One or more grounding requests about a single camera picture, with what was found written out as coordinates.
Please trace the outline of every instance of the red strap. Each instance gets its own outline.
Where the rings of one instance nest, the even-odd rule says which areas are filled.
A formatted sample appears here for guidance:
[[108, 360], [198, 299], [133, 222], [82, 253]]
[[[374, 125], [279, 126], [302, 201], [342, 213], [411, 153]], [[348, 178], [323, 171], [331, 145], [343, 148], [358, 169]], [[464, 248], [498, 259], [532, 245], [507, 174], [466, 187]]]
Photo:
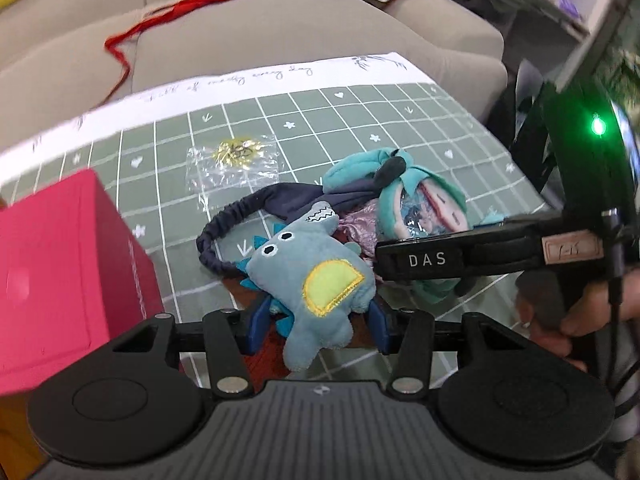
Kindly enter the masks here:
[[[124, 40], [134, 36], [135, 34], [141, 34], [145, 30], [151, 27], [155, 27], [156, 25], [162, 25], [163, 23], [169, 23], [173, 20], [176, 20], [185, 14], [188, 14], [192, 10], [199, 9], [200, 7], [204, 7], [210, 4], [214, 4], [216, 2], [224, 2], [225, 0], [180, 0], [170, 6], [160, 7], [159, 9], [153, 10], [150, 14], [147, 15], [141, 22], [137, 25], [131, 27], [127, 32], [123, 32], [121, 34], [117, 34], [116, 36], [108, 37], [104, 42], [104, 49], [109, 52], [118, 62], [122, 65], [124, 69], [122, 72], [122, 76], [120, 80], [117, 82], [116, 86], [111, 89], [109, 95], [103, 99], [100, 105], [105, 104], [111, 97], [118, 91], [124, 82], [129, 77], [131, 73], [131, 65], [124, 53], [117, 48], [119, 44], [121, 44]], [[167, 12], [163, 14], [157, 14], [161, 10], [168, 9]]]

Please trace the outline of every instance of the gray ribbed surface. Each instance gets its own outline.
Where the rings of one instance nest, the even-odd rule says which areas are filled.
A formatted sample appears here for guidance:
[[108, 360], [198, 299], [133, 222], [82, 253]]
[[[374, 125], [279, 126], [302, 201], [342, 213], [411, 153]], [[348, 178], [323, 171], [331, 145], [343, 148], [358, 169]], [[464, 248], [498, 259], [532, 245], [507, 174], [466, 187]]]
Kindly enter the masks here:
[[[323, 394], [314, 390], [325, 386]], [[605, 480], [585, 463], [551, 473], [487, 465], [442, 436], [427, 409], [376, 383], [271, 381], [225, 402], [187, 446], [129, 470], [46, 465], [34, 480]]]

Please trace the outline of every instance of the yellow belly patch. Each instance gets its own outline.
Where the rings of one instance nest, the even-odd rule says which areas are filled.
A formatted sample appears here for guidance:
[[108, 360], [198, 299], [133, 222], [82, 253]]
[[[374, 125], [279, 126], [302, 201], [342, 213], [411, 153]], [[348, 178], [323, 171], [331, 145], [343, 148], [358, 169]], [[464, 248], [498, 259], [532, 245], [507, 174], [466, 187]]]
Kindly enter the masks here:
[[306, 277], [302, 297], [306, 307], [324, 317], [364, 280], [347, 260], [327, 260], [318, 264]]

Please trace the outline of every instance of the black circular disc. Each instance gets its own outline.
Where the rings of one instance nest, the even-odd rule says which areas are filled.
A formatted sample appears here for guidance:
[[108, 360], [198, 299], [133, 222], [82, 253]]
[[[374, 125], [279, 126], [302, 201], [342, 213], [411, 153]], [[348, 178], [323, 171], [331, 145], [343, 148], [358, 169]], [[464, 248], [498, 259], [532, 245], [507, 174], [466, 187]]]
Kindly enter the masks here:
[[197, 387], [143, 354], [80, 361], [37, 388], [31, 431], [51, 456], [89, 466], [142, 462], [187, 438], [202, 416]]
[[444, 426], [464, 446], [511, 465], [556, 466], [587, 458], [613, 422], [595, 378], [544, 352], [491, 352], [438, 393]]

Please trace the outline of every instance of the finger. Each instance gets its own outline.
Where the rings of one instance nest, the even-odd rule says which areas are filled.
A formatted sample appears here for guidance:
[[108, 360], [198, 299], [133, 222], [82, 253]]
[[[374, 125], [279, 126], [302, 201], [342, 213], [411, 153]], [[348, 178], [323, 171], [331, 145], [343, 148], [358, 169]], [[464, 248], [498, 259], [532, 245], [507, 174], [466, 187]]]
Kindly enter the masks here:
[[[628, 273], [623, 280], [623, 301], [620, 320], [640, 316], [640, 269]], [[610, 320], [609, 289], [606, 282], [587, 285], [580, 300], [562, 320], [560, 330], [565, 335], [580, 337], [596, 332]]]
[[571, 353], [571, 341], [567, 336], [559, 332], [546, 330], [535, 319], [531, 322], [529, 330], [530, 340], [552, 354], [558, 357], [567, 357]]
[[516, 296], [516, 311], [518, 316], [520, 317], [520, 322], [523, 325], [531, 323], [533, 321], [534, 309], [533, 305], [529, 303], [529, 301], [525, 300], [523, 295], [520, 293]]
[[569, 364], [572, 364], [573, 366], [578, 368], [578, 370], [581, 370], [584, 373], [587, 373], [587, 365], [584, 362], [576, 361], [575, 359], [565, 359], [565, 361], [567, 361]]

